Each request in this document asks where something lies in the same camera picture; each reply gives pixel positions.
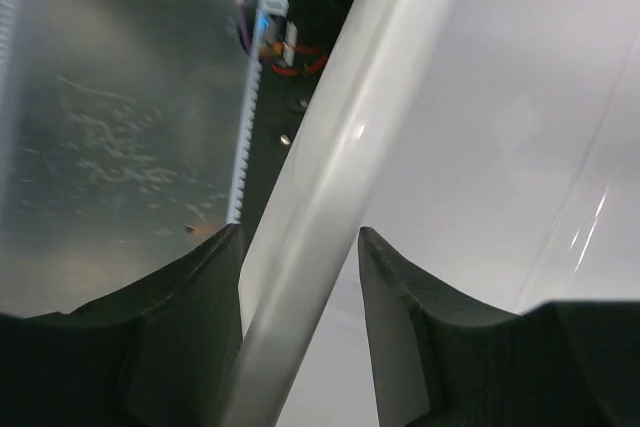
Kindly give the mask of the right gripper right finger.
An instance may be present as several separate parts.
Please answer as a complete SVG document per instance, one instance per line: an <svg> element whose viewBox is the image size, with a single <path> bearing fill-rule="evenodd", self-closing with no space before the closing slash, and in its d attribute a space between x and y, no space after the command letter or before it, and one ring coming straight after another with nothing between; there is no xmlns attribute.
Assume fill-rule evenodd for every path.
<svg viewBox="0 0 640 427"><path fill-rule="evenodd" d="M358 237L383 426L635 426L639 306L554 301L522 315L419 268L370 227Z"/></svg>

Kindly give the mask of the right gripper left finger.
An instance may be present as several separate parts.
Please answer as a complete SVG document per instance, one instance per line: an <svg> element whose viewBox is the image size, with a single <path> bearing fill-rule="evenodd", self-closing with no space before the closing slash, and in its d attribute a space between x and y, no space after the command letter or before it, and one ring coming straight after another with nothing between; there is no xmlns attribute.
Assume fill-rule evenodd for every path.
<svg viewBox="0 0 640 427"><path fill-rule="evenodd" d="M240 226L68 314L1 318L5 426L212 426L242 342Z"/></svg>

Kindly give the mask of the white plastic tub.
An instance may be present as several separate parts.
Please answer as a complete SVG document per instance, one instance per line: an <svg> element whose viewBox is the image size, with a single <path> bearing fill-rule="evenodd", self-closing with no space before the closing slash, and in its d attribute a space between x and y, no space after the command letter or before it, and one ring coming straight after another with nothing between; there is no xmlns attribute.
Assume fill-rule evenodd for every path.
<svg viewBox="0 0 640 427"><path fill-rule="evenodd" d="M225 426L383 426L358 237L522 315L639 306L639 0L355 0L250 244Z"/></svg>

